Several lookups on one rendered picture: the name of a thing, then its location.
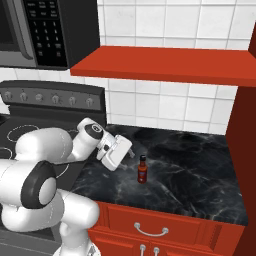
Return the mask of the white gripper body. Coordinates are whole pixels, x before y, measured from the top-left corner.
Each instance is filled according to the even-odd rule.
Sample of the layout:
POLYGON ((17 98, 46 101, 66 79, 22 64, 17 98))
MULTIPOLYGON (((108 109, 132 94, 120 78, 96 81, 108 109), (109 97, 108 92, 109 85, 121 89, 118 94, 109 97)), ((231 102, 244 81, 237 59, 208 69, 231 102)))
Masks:
POLYGON ((121 135, 115 137, 115 143, 108 149, 105 156, 102 158, 102 164, 110 171, 115 171, 125 155, 132 146, 130 140, 121 135))

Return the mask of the red condiment bottle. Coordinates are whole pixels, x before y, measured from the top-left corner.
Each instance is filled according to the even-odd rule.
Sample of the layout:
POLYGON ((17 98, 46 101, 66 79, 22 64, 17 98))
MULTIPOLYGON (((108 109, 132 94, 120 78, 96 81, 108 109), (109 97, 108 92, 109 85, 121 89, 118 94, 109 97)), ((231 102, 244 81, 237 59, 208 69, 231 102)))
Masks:
POLYGON ((147 181, 148 166, 146 164, 146 156, 140 156, 140 163, 138 165, 138 182, 144 184, 147 181))

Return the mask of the red drawer front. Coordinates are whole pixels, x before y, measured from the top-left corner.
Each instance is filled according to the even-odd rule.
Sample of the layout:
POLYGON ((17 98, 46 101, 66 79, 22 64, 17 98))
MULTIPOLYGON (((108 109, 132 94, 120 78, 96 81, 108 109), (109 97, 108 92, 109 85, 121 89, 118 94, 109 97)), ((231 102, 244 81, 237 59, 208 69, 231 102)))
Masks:
POLYGON ((172 242, 194 244, 199 231, 200 222, 190 219, 183 220, 181 217, 173 217, 170 214, 151 213, 146 210, 129 210, 120 207, 109 206, 109 227, 112 231, 120 231, 129 234, 141 235, 135 228, 134 223, 139 222, 144 226, 156 229, 167 227, 169 233, 162 238, 172 242))

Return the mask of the black stove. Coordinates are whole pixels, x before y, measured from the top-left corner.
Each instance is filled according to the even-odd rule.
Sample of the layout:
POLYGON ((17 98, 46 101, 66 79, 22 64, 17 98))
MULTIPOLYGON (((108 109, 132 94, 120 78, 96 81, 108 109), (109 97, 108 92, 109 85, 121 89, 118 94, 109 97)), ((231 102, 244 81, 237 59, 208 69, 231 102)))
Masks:
MULTIPOLYGON (((72 137, 77 125, 89 117, 106 125, 105 89, 74 83, 49 81, 3 81, 0 96, 8 106, 0 113, 0 159, 16 156, 15 143, 26 133, 56 127, 72 137)), ((0 220, 0 256, 52 256, 60 246, 59 227, 14 233, 0 220)))

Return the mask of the red cupboard door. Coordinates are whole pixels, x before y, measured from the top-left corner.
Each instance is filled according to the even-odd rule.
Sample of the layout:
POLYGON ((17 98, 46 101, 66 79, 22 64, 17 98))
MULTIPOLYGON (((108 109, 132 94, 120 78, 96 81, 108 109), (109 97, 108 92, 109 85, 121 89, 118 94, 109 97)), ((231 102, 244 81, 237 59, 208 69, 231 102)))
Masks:
POLYGON ((216 256, 212 251, 201 246, 185 246, 181 244, 168 244, 161 242, 150 242, 151 252, 159 249, 157 256, 216 256))
POLYGON ((144 256, 150 256, 148 241, 96 230, 89 230, 89 235, 102 256, 140 256, 141 244, 146 246, 144 256))

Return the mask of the red tall cabinet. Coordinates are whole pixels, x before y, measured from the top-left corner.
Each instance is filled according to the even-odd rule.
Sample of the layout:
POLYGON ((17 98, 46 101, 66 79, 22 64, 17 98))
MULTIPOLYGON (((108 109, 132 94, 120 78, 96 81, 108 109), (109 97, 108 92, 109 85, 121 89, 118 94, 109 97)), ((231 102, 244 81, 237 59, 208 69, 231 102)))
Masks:
POLYGON ((226 139, 248 215, 234 256, 256 256, 256 82, 238 87, 226 139))

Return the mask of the black microwave oven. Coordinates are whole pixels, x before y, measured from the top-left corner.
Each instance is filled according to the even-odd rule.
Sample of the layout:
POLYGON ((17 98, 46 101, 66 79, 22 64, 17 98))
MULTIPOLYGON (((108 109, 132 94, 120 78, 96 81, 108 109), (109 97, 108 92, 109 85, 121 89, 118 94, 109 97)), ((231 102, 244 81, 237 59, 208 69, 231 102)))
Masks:
POLYGON ((97 0, 0 0, 0 67, 67 70, 99 47, 97 0))

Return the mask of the red wall shelf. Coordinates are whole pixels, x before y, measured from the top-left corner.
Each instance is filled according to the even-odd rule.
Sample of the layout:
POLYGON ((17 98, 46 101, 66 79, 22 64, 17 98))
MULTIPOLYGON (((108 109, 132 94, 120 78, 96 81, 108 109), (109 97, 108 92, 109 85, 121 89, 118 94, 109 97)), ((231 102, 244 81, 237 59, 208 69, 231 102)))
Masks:
POLYGON ((70 69, 73 76, 256 87, 247 51, 102 46, 70 69))

